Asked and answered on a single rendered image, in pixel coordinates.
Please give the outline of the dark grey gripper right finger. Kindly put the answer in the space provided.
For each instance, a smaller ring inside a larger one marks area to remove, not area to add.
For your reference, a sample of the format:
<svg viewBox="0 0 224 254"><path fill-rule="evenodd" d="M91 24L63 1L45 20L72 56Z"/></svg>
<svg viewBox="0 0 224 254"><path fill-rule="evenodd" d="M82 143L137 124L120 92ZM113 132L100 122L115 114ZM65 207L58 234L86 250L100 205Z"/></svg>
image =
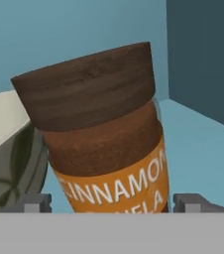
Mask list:
<svg viewBox="0 0 224 254"><path fill-rule="evenodd" d="M199 193L175 193L173 195L174 212L224 212L224 206L212 203Z"/></svg>

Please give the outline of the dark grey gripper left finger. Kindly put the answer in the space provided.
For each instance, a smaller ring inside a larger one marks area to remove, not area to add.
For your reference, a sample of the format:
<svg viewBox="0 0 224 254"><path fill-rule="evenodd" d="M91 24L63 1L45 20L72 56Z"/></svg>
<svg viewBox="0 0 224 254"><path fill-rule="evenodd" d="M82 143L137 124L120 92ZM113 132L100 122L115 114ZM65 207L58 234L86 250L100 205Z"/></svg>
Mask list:
<svg viewBox="0 0 224 254"><path fill-rule="evenodd" d="M0 208L2 213L42 213L52 212L52 196L49 193L28 193L13 205Z"/></svg>

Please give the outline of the brown cinnamon bottle orange label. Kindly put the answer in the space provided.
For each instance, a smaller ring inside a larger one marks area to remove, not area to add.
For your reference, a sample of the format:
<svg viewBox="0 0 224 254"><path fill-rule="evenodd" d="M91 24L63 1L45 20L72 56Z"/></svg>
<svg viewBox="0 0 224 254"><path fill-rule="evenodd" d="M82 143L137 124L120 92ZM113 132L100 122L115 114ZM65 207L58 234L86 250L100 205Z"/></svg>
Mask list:
<svg viewBox="0 0 224 254"><path fill-rule="evenodd" d="M149 43L32 70L12 83L74 211L168 211Z"/></svg>

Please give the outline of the cream bowl with green pattern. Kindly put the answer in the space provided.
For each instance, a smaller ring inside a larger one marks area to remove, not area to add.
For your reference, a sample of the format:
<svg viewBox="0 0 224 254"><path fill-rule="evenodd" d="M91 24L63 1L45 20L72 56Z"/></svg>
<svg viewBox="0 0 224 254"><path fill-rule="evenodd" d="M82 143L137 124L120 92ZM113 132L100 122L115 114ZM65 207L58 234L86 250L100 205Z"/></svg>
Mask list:
<svg viewBox="0 0 224 254"><path fill-rule="evenodd" d="M0 92L0 208L26 193L39 193L48 171L48 150L14 90Z"/></svg>

